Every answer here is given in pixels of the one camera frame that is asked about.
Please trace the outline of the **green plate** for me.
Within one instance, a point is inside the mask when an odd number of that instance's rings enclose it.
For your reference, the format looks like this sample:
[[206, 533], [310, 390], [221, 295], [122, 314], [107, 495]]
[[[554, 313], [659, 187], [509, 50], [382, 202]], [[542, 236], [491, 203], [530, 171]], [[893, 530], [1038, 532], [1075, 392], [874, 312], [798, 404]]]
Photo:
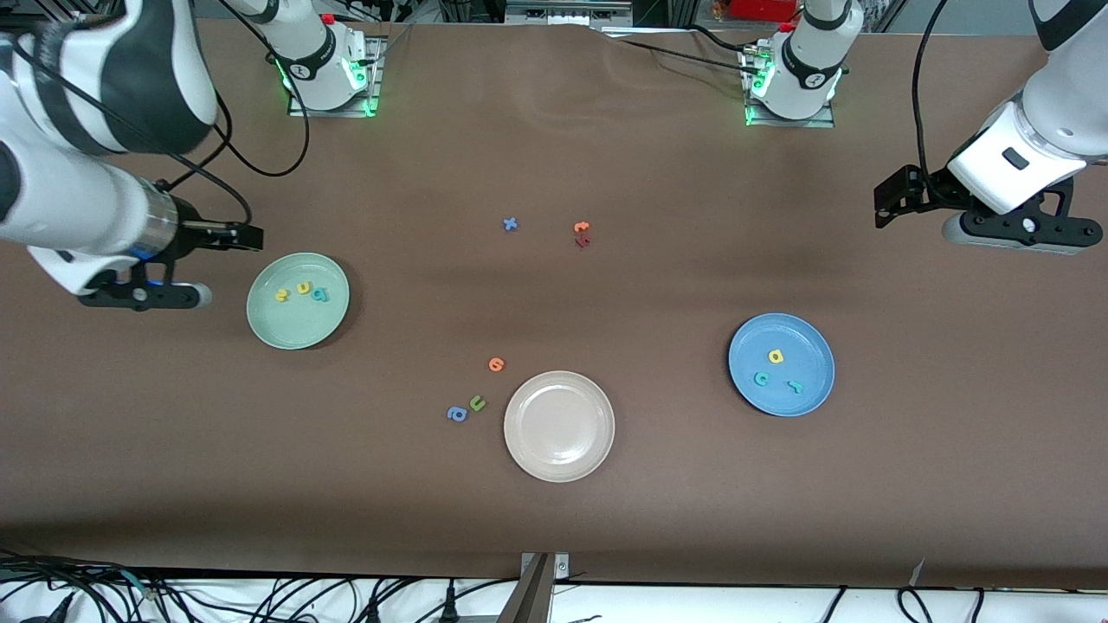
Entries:
[[[328, 303], [312, 302], [296, 292], [301, 280], [327, 288]], [[287, 289], [289, 300], [274, 300]], [[342, 323], [350, 306], [350, 284], [343, 268], [316, 253], [294, 253], [273, 261], [253, 280], [246, 300], [250, 330], [277, 350], [307, 350], [324, 343]]]

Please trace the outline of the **blue plate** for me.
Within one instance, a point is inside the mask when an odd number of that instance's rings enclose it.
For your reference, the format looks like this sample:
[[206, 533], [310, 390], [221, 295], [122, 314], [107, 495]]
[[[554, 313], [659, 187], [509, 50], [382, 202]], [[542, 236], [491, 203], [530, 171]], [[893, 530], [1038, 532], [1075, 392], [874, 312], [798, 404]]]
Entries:
[[[769, 362], [771, 350], [782, 350], [784, 362]], [[743, 321], [731, 337], [725, 362], [736, 391], [761, 413], [780, 418], [814, 413], [834, 390], [834, 354], [824, 336], [790, 314], [772, 312]], [[770, 375], [768, 386], [753, 382], [758, 371]], [[788, 380], [802, 382], [803, 394], [793, 394]]]

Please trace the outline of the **red box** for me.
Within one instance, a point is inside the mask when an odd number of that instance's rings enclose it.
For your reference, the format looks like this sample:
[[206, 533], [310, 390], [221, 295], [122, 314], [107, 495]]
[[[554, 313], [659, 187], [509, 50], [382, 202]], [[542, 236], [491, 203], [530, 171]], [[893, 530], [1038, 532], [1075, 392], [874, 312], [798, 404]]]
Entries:
[[801, 0], [728, 0], [727, 16], [753, 22], [787, 22]]

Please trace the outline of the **beige plate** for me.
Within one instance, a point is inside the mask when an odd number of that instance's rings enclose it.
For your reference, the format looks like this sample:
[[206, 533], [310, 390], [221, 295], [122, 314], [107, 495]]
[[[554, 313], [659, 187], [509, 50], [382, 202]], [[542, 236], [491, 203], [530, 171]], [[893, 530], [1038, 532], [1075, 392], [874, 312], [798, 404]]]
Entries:
[[547, 484], [570, 484], [609, 456], [615, 426], [611, 399], [597, 382], [553, 370], [519, 386], [504, 410], [503, 435], [519, 469]]

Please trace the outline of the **gray metal box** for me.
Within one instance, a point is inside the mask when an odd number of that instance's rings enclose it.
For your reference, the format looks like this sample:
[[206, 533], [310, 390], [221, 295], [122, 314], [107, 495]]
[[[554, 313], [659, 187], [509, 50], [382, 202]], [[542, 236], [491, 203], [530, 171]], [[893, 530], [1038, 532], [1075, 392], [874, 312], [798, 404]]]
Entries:
[[506, 0], [504, 23], [514, 25], [634, 25], [632, 0]]

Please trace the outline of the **brown table cover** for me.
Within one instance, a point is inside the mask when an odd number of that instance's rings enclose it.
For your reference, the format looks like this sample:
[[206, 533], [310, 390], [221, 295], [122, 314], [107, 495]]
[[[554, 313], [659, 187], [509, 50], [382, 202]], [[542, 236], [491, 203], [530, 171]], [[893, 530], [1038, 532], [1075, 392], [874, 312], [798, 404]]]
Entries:
[[[835, 127], [791, 129], [745, 125], [724, 68], [583, 27], [416, 25], [377, 116], [317, 119], [293, 175], [214, 162], [266, 237], [181, 261], [209, 306], [91, 309], [0, 244], [0, 547], [474, 578], [565, 551], [585, 581], [888, 588], [926, 556], [925, 585], [1105, 588], [1108, 241], [874, 227], [915, 159], [917, 45], [859, 39]], [[294, 253], [336, 261], [350, 306], [277, 350], [247, 292]], [[732, 386], [731, 337], [772, 312], [834, 354], [814, 413]], [[504, 442], [553, 370], [615, 410], [570, 484]]]

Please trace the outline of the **silver mounting plate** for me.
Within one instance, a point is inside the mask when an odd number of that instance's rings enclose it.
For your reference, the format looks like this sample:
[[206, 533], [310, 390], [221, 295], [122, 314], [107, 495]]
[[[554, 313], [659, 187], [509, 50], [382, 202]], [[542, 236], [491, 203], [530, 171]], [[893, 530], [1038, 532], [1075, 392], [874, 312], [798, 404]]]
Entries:
[[[524, 552], [521, 556], [521, 572], [519, 575], [523, 576], [526, 569], [530, 565], [531, 559], [536, 556], [537, 553]], [[553, 576], [555, 581], [562, 581], [570, 579], [570, 552], [554, 552], [551, 553], [550, 558], [553, 560]]]

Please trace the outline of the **dark metal beam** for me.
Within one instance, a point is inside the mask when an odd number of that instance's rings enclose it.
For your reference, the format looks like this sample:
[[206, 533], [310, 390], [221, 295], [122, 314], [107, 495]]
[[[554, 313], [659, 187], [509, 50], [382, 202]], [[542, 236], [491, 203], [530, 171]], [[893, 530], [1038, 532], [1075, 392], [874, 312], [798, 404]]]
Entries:
[[495, 623], [548, 623], [557, 553], [531, 553]]

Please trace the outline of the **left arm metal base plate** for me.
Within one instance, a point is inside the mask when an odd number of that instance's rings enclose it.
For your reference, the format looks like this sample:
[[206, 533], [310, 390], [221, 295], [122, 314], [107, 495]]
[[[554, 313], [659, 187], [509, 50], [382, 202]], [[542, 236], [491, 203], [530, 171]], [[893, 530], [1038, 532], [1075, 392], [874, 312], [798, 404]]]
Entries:
[[743, 115], [747, 125], [767, 125], [779, 127], [800, 129], [834, 129], [834, 110], [831, 106], [831, 99], [835, 95], [835, 82], [828, 94], [823, 95], [821, 108], [812, 118], [789, 119], [780, 118], [759, 96], [765, 95], [765, 90], [778, 74], [773, 62], [773, 51], [769, 39], [756, 40], [753, 44], [745, 44], [743, 50], [737, 52], [739, 64], [742, 68], [752, 68], [752, 74], [743, 75]]

